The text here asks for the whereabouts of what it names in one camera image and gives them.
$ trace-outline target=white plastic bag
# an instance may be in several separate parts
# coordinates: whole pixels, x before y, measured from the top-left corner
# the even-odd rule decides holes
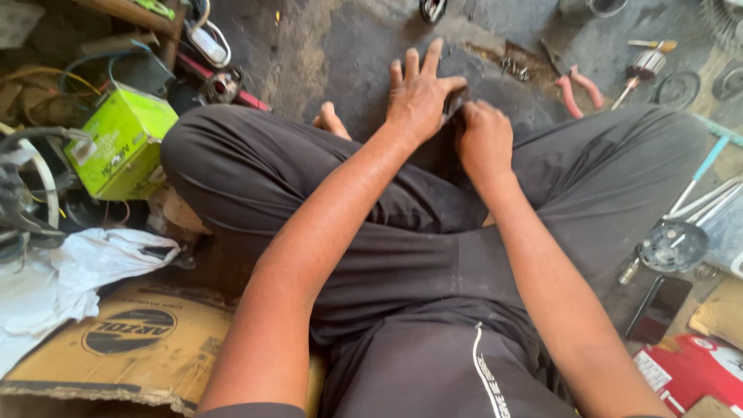
[[[145,247],[172,248],[164,260]],[[56,250],[32,250],[0,264],[0,376],[68,319],[98,315],[99,287],[170,263],[180,251],[172,239],[133,229],[88,229]]]

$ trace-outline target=black smartphone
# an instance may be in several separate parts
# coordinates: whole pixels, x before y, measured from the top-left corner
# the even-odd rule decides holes
[[[655,279],[626,337],[647,344],[661,342],[693,286],[691,282],[674,277]]]

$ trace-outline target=black pants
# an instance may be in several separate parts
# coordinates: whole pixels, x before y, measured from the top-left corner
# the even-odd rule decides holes
[[[689,115],[635,106],[516,138],[513,170],[593,286],[668,210],[701,163],[706,135]],[[206,106],[168,132],[161,158],[168,180],[224,247],[254,261],[359,147],[265,112]],[[477,196],[405,165],[320,292],[315,339],[330,344],[441,298],[523,307],[498,230],[480,228],[486,215]]]

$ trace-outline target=knee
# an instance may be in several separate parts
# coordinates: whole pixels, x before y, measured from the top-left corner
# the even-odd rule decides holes
[[[233,105],[200,106],[188,111],[165,134],[160,160],[168,172],[184,172],[215,153],[229,141],[224,127],[235,112]]]
[[[689,164],[698,164],[707,151],[707,127],[697,117],[662,106],[637,106],[647,129],[647,138],[658,149],[676,155]]]

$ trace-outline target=pink pliers handle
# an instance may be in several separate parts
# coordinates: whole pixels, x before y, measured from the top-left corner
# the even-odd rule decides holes
[[[601,109],[604,105],[604,99],[601,96],[601,90],[591,81],[588,77],[578,72],[578,65],[570,67],[570,77],[564,75],[557,79],[555,84],[562,88],[562,97],[565,100],[565,106],[568,108],[568,112],[573,115],[574,118],[580,119],[583,117],[583,112],[580,111],[578,105],[575,103],[575,97],[573,96],[573,87],[571,80],[578,83],[579,86],[583,87],[587,92],[588,96],[594,102],[595,109]]]

